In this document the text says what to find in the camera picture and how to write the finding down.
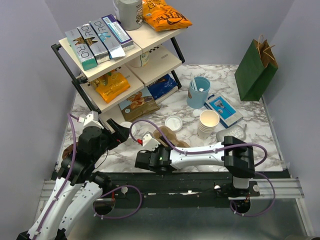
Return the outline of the brown cardboard cup carrier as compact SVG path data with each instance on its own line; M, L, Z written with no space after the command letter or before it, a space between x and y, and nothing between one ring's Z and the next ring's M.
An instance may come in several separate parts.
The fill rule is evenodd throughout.
M178 140L176 134L168 127L166 126L160 126L160 130L164 133L164 135L167 137L167 139L175 146L175 147L180 147L180 148L189 148L190 146L182 141ZM152 136L160 142L163 146L168 147L169 145L165 141L164 137L160 134L160 132L156 129L153 133Z

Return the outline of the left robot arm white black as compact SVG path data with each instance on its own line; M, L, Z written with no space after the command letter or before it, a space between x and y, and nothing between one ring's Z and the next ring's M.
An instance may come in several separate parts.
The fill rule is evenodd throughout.
M130 129L108 119L114 132L99 121L85 119L79 137L73 137L71 153L62 161L51 195L33 226L19 240L66 240L76 221L99 197L110 194L108 177L95 172L99 158L124 143Z

